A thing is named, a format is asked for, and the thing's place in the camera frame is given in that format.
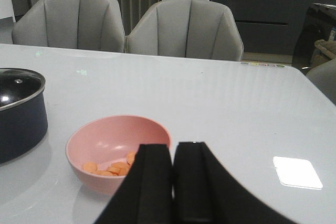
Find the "glossy table surface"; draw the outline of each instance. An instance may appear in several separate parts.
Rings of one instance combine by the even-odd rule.
[[[45,76],[49,122],[34,149],[0,164],[0,223],[93,223],[109,197],[81,184],[65,145],[82,125],[116,114],[163,124],[172,155],[178,142],[206,142],[243,186],[297,223],[336,223],[336,106],[292,67],[5,44],[0,67]],[[275,156],[310,161],[322,189],[283,185]]]

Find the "trash can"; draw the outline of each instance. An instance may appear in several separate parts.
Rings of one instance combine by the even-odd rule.
[[[292,57],[292,66],[306,74],[317,40],[336,40],[336,6],[313,3],[309,6]]]

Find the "gray chair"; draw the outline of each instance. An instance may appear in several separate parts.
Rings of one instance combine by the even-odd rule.
[[[336,58],[313,68],[306,76],[336,105]]]
[[[117,0],[39,0],[15,25],[14,44],[124,52]]]
[[[131,54],[240,61],[243,51],[231,10],[206,0],[158,2],[127,38]]]

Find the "dark gray cabinet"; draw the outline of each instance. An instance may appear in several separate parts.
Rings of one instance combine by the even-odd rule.
[[[336,0],[212,0],[235,17],[245,52],[292,55],[311,3]]]

